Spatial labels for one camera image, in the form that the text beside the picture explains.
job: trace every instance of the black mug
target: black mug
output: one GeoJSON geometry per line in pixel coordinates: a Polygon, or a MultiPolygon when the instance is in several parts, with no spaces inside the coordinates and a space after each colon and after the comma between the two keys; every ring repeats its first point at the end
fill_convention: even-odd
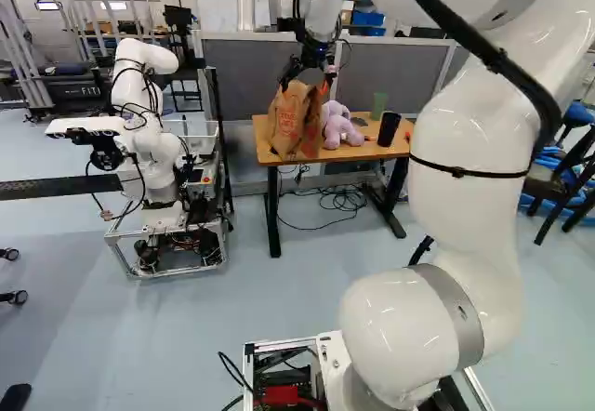
{"type": "Polygon", "coordinates": [[[378,146],[389,148],[392,144],[394,134],[401,123],[401,116],[392,111],[385,111],[382,113],[382,121],[380,122],[380,131],[378,132],[378,146]]]}

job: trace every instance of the concrete floor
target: concrete floor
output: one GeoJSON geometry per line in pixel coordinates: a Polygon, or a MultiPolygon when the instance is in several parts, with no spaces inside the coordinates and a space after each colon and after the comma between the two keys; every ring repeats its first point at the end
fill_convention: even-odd
{"type": "MultiPolygon", "coordinates": [[[[88,150],[20,119],[0,113],[2,179],[82,174],[88,150]]],[[[2,245],[19,248],[21,259],[0,261],[0,291],[25,288],[31,297],[21,309],[0,305],[0,390],[32,383],[28,410],[217,411],[239,393],[217,351],[239,363],[246,341],[337,328],[350,283],[407,263],[424,233],[408,205],[395,212],[407,239],[367,207],[315,234],[283,227],[283,256],[270,259],[261,198],[239,198],[224,270],[133,283],[103,244],[106,224],[89,196],[1,202],[2,245]]],[[[315,196],[284,197],[280,214],[303,226],[341,215],[323,212],[315,196]]],[[[537,247],[541,222],[518,220],[522,335],[476,372],[498,411],[595,409],[595,231],[566,235],[556,224],[537,247]]]]}

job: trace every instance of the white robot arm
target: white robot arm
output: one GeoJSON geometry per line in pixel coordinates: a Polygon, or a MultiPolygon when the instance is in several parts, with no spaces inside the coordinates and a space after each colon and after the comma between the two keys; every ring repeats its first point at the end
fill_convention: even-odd
{"type": "MultiPolygon", "coordinates": [[[[177,136],[164,132],[163,93],[145,73],[149,69],[173,73],[177,68],[178,59],[171,51],[136,39],[122,40],[116,49],[111,93],[111,104],[120,116],[57,119],[46,135],[92,145],[91,163],[102,170],[117,168],[124,180],[141,171],[141,200],[174,202],[178,190],[172,167],[181,143],[177,136]],[[132,154],[138,166],[128,158],[132,154]]],[[[139,190],[130,191],[129,195],[140,196],[139,190]]]]}
{"type": "MultiPolygon", "coordinates": [[[[316,50],[328,48],[341,0],[282,1],[285,15],[295,17],[299,6],[297,39],[322,43],[306,41],[302,55],[310,57],[301,64],[308,66],[321,59],[316,50]]],[[[373,1],[410,25],[430,13],[482,58],[469,58],[416,121],[409,203],[438,244],[433,261],[357,281],[340,309],[359,376],[385,404],[412,409],[439,378],[500,351],[520,332],[515,219],[523,175],[560,121],[546,90],[564,96],[565,78],[593,41],[595,0],[443,0],[458,16],[440,0],[373,1]]]]}

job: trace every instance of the stuffed animal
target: stuffed animal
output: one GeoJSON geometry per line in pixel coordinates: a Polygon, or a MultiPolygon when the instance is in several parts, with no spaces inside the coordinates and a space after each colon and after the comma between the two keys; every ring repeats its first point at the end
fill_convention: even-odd
{"type": "Polygon", "coordinates": [[[353,126],[350,118],[349,109],[340,102],[332,100],[323,104],[323,146],[325,149],[338,148],[342,139],[351,146],[364,144],[364,134],[353,126]]]}

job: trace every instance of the paper bag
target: paper bag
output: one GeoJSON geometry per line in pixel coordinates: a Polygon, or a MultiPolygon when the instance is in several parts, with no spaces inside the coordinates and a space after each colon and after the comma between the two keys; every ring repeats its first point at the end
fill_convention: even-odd
{"type": "Polygon", "coordinates": [[[269,106],[269,142],[284,161],[312,159],[323,142],[322,100],[316,86],[291,81],[269,106]]]}

